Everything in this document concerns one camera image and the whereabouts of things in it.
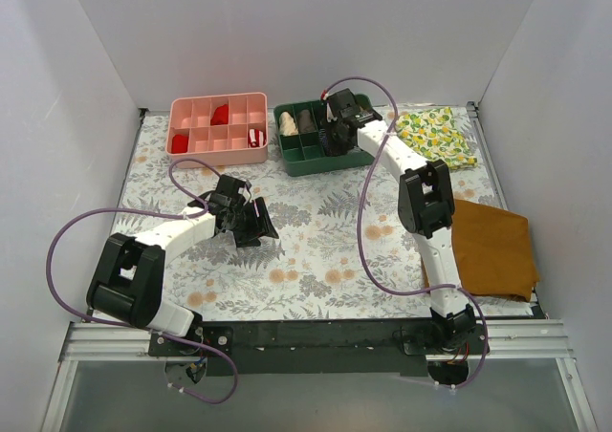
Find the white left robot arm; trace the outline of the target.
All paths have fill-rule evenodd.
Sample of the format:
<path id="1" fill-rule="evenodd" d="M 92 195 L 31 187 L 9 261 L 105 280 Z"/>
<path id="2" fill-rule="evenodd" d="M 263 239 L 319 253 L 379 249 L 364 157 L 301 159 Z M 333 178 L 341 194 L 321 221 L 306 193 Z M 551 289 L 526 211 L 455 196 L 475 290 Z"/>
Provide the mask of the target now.
<path id="1" fill-rule="evenodd" d="M 134 236 L 111 235 L 90 283 L 87 305 L 135 328 L 170 334 L 180 354 L 196 354 L 204 334 L 194 325 L 202 318 L 164 297 L 164 273 L 185 251 L 225 232 L 239 248 L 259 247 L 262 237 L 278 237 L 265 200 L 252 196 L 250 183 L 223 174 L 213 190 L 168 221 Z"/>

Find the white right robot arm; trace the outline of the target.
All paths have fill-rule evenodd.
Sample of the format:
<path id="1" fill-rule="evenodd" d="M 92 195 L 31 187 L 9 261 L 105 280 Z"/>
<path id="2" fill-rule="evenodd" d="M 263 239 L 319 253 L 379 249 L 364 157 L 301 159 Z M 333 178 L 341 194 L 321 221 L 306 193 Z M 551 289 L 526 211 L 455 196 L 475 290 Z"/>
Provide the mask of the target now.
<path id="1" fill-rule="evenodd" d="M 454 353 L 474 331 L 476 317 L 462 282 L 452 247 L 455 204 L 448 166 L 412 150 L 386 125 L 382 115 L 363 108 L 350 90 L 321 95 L 328 142 L 341 151 L 351 146 L 374 158 L 398 184 L 398 216 L 416 241 L 430 294 L 432 339 L 444 353 Z"/>

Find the navy striped underwear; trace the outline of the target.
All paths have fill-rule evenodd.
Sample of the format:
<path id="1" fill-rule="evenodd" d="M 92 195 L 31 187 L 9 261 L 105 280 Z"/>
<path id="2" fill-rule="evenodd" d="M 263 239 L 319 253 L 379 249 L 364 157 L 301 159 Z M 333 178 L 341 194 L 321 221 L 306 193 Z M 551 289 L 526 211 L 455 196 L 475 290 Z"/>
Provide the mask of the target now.
<path id="1" fill-rule="evenodd" d="M 324 153 L 326 156 L 330 156 L 331 155 L 331 149 L 330 149 L 330 145 L 329 145 L 329 141 L 327 138 L 327 132 L 325 128 L 321 128 L 319 131 L 319 140 L 321 143 L 321 146 L 324 150 Z"/>

